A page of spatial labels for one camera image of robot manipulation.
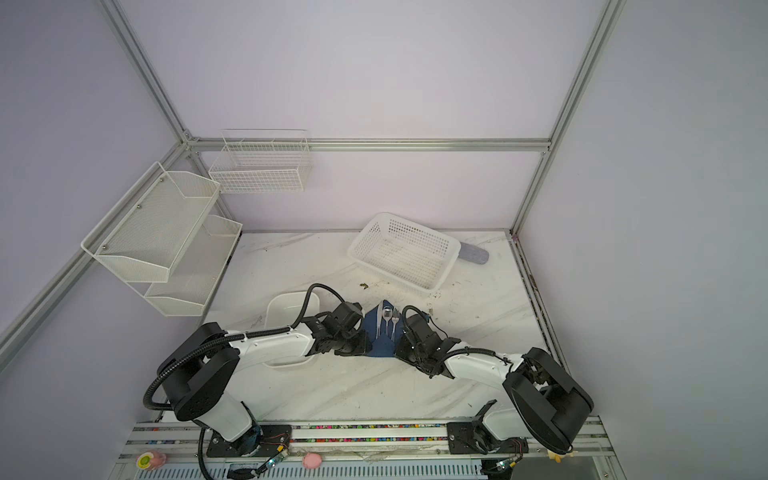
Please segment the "silver fork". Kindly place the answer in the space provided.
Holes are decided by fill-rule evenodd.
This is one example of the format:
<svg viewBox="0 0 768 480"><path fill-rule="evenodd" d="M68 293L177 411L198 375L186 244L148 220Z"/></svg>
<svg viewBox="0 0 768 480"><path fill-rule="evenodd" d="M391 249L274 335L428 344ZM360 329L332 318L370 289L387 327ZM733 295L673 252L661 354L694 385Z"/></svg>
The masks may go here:
<svg viewBox="0 0 768 480"><path fill-rule="evenodd" d="M395 310L390 319L390 323L392 326L391 339L393 342L397 341L397 325L399 323L399 320L400 320L399 312Z"/></svg>

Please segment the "silver spoon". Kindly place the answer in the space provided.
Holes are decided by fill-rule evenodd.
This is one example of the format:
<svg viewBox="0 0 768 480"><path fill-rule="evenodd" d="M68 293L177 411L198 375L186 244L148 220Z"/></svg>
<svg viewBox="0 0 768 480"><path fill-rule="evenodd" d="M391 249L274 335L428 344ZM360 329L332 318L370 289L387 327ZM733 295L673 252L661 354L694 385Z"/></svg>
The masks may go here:
<svg viewBox="0 0 768 480"><path fill-rule="evenodd" d="M394 310L392 307L385 306L382 309L382 330L381 333L385 337L389 337L391 335L391 321L393 319Z"/></svg>

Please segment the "pink green toy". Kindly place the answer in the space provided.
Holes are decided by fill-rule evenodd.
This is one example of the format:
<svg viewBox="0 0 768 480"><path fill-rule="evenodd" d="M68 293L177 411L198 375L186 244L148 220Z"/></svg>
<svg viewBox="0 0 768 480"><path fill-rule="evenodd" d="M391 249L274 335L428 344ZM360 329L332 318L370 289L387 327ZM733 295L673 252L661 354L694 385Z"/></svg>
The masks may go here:
<svg viewBox="0 0 768 480"><path fill-rule="evenodd" d="M158 451L146 451L136 458L136 467L141 471L153 471L165 465L167 456Z"/></svg>

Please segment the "pink round toy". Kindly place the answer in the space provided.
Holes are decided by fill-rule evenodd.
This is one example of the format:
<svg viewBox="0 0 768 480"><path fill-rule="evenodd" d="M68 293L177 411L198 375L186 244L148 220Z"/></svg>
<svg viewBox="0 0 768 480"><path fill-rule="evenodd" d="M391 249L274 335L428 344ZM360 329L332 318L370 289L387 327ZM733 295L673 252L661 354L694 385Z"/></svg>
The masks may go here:
<svg viewBox="0 0 768 480"><path fill-rule="evenodd" d="M318 469L323 463L323 458L319 453L307 453L302 459L302 466L307 470Z"/></svg>

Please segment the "white perforated plastic basket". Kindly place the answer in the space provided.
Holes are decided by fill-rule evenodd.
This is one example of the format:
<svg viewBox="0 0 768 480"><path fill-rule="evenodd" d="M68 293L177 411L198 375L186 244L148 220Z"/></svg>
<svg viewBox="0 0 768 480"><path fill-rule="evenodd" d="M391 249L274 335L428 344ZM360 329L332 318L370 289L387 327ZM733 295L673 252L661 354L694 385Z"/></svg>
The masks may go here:
<svg viewBox="0 0 768 480"><path fill-rule="evenodd" d="M431 294L455 265L461 243L446 234L391 213L374 216L347 250L362 267Z"/></svg>

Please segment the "blue paper napkin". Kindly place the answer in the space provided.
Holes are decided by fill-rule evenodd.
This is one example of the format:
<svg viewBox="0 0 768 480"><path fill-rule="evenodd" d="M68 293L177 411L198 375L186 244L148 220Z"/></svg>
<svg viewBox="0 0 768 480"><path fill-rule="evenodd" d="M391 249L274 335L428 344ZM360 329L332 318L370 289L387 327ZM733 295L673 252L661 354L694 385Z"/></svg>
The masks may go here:
<svg viewBox="0 0 768 480"><path fill-rule="evenodd" d="M388 300L382 300L363 318L362 327L371 344L366 353L372 358L394 358L404 335L401 312Z"/></svg>

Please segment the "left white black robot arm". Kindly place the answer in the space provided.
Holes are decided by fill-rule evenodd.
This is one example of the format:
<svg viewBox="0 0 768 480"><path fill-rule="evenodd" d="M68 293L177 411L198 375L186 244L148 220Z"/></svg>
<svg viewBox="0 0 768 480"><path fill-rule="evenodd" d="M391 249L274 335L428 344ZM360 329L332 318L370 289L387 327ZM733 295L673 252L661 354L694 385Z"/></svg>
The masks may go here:
<svg viewBox="0 0 768 480"><path fill-rule="evenodd" d="M292 326L255 332L231 332L206 323L157 369L143 403L171 411L212 432L211 447L221 456L263 456L287 443L289 433L272 436L242 401L227 392L240 367L333 352L363 356L370 341L358 303L342 302L331 312L304 316Z"/></svg>

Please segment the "white rectangular plastic tray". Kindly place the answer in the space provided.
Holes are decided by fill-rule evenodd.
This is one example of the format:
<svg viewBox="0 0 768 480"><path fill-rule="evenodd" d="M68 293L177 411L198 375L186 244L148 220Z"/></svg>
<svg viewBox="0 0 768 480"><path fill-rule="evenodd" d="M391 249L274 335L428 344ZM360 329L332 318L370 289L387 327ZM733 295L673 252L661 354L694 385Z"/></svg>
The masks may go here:
<svg viewBox="0 0 768 480"><path fill-rule="evenodd" d="M274 297L268 304L264 326L267 329L292 324L303 305L305 292L283 293ZM312 364L315 357L286 357L265 363L271 369L294 369Z"/></svg>

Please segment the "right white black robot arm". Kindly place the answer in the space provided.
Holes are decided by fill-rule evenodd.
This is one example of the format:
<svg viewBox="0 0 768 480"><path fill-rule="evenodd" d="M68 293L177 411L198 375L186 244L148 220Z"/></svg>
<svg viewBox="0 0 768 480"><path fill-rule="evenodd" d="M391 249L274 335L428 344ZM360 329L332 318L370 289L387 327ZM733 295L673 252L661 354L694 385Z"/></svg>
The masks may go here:
<svg viewBox="0 0 768 480"><path fill-rule="evenodd" d="M474 347L432 327L431 318L412 305L403 308L400 325L396 358L430 378L469 380L505 392L538 443L559 455L572 450L594 401L547 351L502 354Z"/></svg>

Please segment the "white two-tier mesh shelf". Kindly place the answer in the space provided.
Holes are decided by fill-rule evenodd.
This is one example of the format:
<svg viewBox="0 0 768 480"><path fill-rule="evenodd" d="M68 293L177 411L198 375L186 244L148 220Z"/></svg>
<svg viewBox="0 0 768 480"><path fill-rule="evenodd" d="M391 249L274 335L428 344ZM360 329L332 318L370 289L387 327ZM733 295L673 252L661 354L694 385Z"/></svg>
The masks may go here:
<svg viewBox="0 0 768 480"><path fill-rule="evenodd" d="M218 182L153 164L81 248L165 317L206 314L242 233Z"/></svg>

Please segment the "silver table knife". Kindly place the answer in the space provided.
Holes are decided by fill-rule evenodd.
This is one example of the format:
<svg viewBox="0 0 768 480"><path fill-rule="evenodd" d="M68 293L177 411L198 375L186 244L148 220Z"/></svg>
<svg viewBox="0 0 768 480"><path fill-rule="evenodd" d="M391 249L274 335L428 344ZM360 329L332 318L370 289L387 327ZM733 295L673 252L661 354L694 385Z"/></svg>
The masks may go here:
<svg viewBox="0 0 768 480"><path fill-rule="evenodd" d="M384 302L380 302L376 310L376 322L375 322L375 325L376 325L375 338L376 339L378 339L381 335L381 325L382 325L382 321L384 320L384 313L385 313Z"/></svg>

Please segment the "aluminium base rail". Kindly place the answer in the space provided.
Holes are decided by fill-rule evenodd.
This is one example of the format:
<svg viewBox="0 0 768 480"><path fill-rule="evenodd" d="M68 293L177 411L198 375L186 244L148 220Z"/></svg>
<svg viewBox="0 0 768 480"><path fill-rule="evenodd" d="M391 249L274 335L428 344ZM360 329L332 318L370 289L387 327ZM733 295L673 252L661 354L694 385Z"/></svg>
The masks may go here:
<svg viewBox="0 0 768 480"><path fill-rule="evenodd" d="M561 463L530 437L509 453L460 453L443 419L305 421L292 423L287 443L254 457L211 458L210 435L192 423L138 423L119 454L112 479L624 479L618 455L597 417L588 419ZM146 451L167 456L164 466L141 471ZM319 453L322 465L302 466Z"/></svg>

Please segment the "grey oval pouch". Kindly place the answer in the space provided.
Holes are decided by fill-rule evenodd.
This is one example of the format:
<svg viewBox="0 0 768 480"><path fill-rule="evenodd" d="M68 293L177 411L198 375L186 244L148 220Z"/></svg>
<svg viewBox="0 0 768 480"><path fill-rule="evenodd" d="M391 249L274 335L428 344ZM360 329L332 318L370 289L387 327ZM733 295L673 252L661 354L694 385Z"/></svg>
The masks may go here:
<svg viewBox="0 0 768 480"><path fill-rule="evenodd" d="M485 265L489 261L490 254L477 245L461 242L458 258L476 265Z"/></svg>

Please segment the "yellow toy figure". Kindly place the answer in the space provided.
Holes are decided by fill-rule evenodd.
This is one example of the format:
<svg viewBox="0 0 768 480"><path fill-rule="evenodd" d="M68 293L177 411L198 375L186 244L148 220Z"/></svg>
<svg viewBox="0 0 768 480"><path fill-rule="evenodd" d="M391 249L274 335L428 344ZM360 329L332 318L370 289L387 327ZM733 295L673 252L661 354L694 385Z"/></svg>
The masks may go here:
<svg viewBox="0 0 768 480"><path fill-rule="evenodd" d="M549 458L550 460L553 460L553 461L555 461L556 463L561 463L561 462L562 462L562 460L564 459L564 456L563 456L563 455L559 455L559 454L556 454L556 453L554 453L554 452L551 452L551 451L549 451L549 452L548 452L548 458Z"/></svg>

